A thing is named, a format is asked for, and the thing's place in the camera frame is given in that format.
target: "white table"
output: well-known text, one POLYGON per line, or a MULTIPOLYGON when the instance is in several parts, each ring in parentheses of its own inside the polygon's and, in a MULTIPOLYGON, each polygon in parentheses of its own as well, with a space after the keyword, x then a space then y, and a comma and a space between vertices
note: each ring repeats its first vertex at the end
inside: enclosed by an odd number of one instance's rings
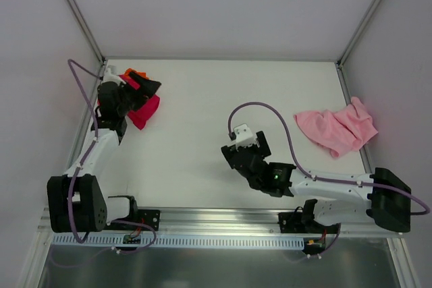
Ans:
MULTIPOLYGON (((299 161, 336 173, 364 173, 359 153, 335 160, 298 129, 293 114, 338 110, 344 96, 333 63, 268 61, 109 60, 119 74, 129 67, 162 83, 158 111, 139 131, 128 120, 123 141, 101 181, 112 194, 135 196, 139 206, 192 208, 295 208, 304 198, 272 198, 252 190, 228 166, 220 148, 229 144, 227 118, 246 101, 263 101, 286 119, 299 161)), ((246 107, 233 126, 263 130, 272 155, 291 163, 284 129, 264 107, 246 107)))

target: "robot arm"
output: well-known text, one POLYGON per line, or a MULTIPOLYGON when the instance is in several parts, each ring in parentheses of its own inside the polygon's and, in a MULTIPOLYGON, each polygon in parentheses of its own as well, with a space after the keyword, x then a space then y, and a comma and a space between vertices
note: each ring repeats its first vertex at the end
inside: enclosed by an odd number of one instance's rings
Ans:
POLYGON ((340 175, 307 169, 311 175, 335 180, 354 181, 357 185, 328 183, 307 177, 295 165, 267 163, 271 155, 263 132, 255 134, 246 124, 234 128, 232 143, 221 148, 232 169, 248 180, 252 189, 273 197, 313 196, 323 200, 307 200, 304 221, 324 227, 338 223, 370 223, 396 232, 410 231, 410 200, 401 194, 377 190, 365 183, 384 183, 408 193, 410 188, 391 171, 376 168, 375 174, 340 175))
POLYGON ((138 85, 137 88, 110 71, 104 77, 104 82, 98 87, 98 136, 93 124, 76 162, 62 176, 51 177, 48 181, 49 212, 54 232, 71 231, 67 207, 68 190, 74 176, 72 210, 77 231, 102 231, 107 223, 115 219, 134 220, 137 211, 134 197, 108 196, 107 184, 99 182, 105 165, 126 132, 126 115, 131 110, 140 109, 161 85, 135 72, 131 72, 130 77, 138 85), (90 146, 93 146, 92 150, 81 165, 80 161, 90 146))

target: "white wall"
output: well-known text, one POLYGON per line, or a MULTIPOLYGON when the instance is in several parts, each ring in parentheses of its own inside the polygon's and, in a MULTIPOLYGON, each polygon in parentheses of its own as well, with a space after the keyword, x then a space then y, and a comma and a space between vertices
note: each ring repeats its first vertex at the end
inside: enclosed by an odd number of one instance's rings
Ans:
MULTIPOLYGON (((83 100, 68 70, 92 56, 64 0, 0 0, 0 282, 15 287, 68 159, 83 100)), ((92 80, 82 76, 86 89, 92 80)))
POLYGON ((372 0, 76 0, 106 56, 335 61, 372 0))
MULTIPOLYGON (((432 0, 384 0, 346 71, 379 130, 369 145, 374 164, 431 206, 432 0)), ((431 234, 431 215, 412 218, 407 242, 423 287, 432 286, 431 234)))

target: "table surface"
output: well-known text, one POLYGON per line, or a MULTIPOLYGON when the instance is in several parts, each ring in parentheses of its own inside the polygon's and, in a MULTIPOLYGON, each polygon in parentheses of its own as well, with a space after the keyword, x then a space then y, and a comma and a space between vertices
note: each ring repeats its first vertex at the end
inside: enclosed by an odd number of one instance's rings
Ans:
MULTIPOLYGON (((230 169, 220 148, 229 144, 227 118, 238 105, 262 101, 286 119, 294 149, 305 167, 364 173, 360 154, 333 159, 299 130, 293 114, 345 107, 333 63, 270 61, 108 60, 119 74, 129 67, 162 83, 161 104, 140 131, 128 120, 121 145, 100 181, 115 183, 109 194, 135 196, 139 206, 191 208, 295 208, 305 197, 273 198, 249 188, 230 169)), ((246 107, 233 126, 263 130, 272 155, 292 163, 279 119, 264 107, 246 107)))

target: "pink towel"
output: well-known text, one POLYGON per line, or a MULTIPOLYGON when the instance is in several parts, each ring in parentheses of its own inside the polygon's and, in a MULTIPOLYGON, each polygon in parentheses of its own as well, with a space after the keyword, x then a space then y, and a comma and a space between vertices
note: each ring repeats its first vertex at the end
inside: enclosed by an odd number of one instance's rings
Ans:
POLYGON ((357 151, 378 131, 372 117, 357 97, 337 113, 331 111, 304 111, 294 115, 298 127, 310 140, 330 149, 333 158, 357 151))

